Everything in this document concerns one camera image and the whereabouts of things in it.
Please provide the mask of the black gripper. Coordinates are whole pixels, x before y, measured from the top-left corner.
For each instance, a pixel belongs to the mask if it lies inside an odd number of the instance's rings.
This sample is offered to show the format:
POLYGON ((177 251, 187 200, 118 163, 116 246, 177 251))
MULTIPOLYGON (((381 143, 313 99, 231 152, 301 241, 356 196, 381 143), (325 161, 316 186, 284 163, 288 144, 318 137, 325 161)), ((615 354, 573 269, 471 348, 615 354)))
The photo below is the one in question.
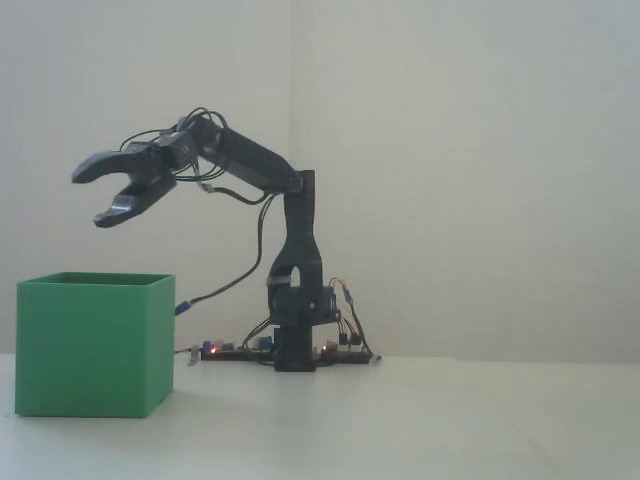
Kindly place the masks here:
POLYGON ((93 219, 98 228, 111 228, 141 215, 169 193, 175 177, 199 162, 195 141, 177 126, 136 133, 122 142, 122 151, 91 155, 72 173, 74 184, 88 184, 103 176, 125 173, 133 181, 93 219))

